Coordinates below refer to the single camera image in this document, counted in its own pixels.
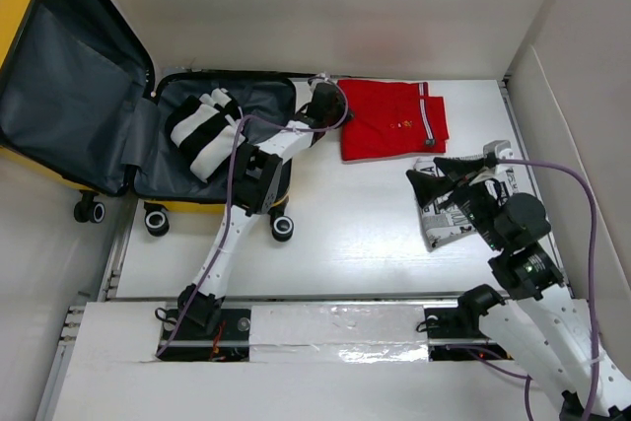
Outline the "black and white striped garment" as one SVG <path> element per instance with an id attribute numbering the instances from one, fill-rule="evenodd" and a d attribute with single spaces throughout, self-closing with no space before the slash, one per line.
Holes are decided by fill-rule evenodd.
<path id="1" fill-rule="evenodd" d="M 177 147 L 190 172 L 202 182 L 229 159 L 235 140 L 247 141 L 238 131 L 244 115 L 225 88 L 199 97 L 189 96 L 167 118 L 165 133 Z"/>

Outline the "yellow cartoon suitcase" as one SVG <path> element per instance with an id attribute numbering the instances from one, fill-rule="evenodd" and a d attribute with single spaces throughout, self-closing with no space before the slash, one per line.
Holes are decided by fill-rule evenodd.
<path id="1" fill-rule="evenodd" d="M 169 231 L 172 212 L 220 209 L 229 159 L 202 182 L 165 133 L 189 96 L 216 88 L 238 101 L 245 143 L 271 137 L 295 112 L 296 88 L 279 74 L 157 80 L 148 51 L 110 0 L 1 0 L 2 149 L 76 188 L 80 223 L 99 223 L 103 197 L 128 192 L 143 200 L 155 237 Z"/>

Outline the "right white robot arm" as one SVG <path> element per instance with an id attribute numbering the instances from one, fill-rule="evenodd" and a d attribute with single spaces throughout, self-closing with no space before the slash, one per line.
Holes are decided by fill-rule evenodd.
<path id="1" fill-rule="evenodd" d="M 487 152 L 477 160 L 437 158 L 440 174 L 409 170 L 420 207 L 455 206 L 496 256 L 489 259 L 500 288 L 479 285 L 461 294 L 460 331 L 479 333 L 506 351 L 558 409 L 562 420 L 627 420 L 630 380 L 602 347 L 593 295 L 582 318 L 565 278 L 540 240 L 551 231 L 542 202 L 514 193 L 490 194 L 486 181 L 519 165 L 511 155 Z"/>

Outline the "red shirt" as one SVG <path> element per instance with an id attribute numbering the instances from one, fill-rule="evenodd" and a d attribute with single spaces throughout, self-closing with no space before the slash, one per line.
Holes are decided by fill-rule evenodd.
<path id="1" fill-rule="evenodd" d="M 450 139 L 445 100 L 427 82 L 338 82 L 353 117 L 341 131 L 345 162 L 444 154 Z"/>

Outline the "white foam cover panel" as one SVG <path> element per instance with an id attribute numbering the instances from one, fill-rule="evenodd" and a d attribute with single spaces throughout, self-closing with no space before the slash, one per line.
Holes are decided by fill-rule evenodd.
<path id="1" fill-rule="evenodd" d="M 249 359 L 254 363 L 424 363 L 424 309 L 412 304 L 254 306 Z"/>

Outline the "newspaper print cloth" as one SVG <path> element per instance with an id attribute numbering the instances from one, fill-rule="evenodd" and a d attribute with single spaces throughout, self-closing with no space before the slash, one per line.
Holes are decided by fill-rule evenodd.
<path id="1" fill-rule="evenodd" d="M 484 184 L 499 204 L 503 204 L 512 194 L 519 191 L 515 172 L 512 169 L 505 169 L 502 173 L 486 180 Z M 420 209 L 421 230 L 429 251 L 476 233 L 474 227 L 455 205 L 445 210 L 438 209 L 438 205 L 446 200 L 447 196 L 441 197 L 431 205 Z"/>

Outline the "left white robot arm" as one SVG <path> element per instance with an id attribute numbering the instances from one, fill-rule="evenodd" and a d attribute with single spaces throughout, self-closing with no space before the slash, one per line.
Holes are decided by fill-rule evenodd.
<path id="1" fill-rule="evenodd" d="M 349 113 L 348 100 L 338 84 L 316 77 L 311 100 L 287 125 L 277 125 L 277 133 L 259 144 L 234 147 L 220 230 L 198 274 L 177 298 L 174 331 L 185 322 L 198 338 L 209 338 L 217 332 L 235 251 L 245 242 L 251 227 L 276 202 L 283 167 L 324 134 L 341 127 Z"/>

